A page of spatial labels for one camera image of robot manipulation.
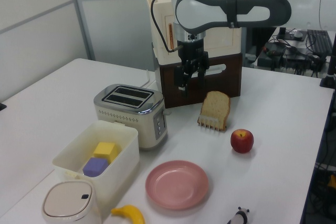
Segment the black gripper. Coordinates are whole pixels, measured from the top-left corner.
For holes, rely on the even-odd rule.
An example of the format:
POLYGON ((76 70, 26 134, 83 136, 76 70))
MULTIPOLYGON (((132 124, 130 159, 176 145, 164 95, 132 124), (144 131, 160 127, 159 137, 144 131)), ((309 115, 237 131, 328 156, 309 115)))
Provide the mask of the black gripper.
POLYGON ((197 72, 198 85, 204 86, 205 72, 209 68, 208 52, 204 50, 204 39, 189 42, 177 41, 181 66, 174 67, 174 85, 183 97, 188 96, 188 75, 197 72))

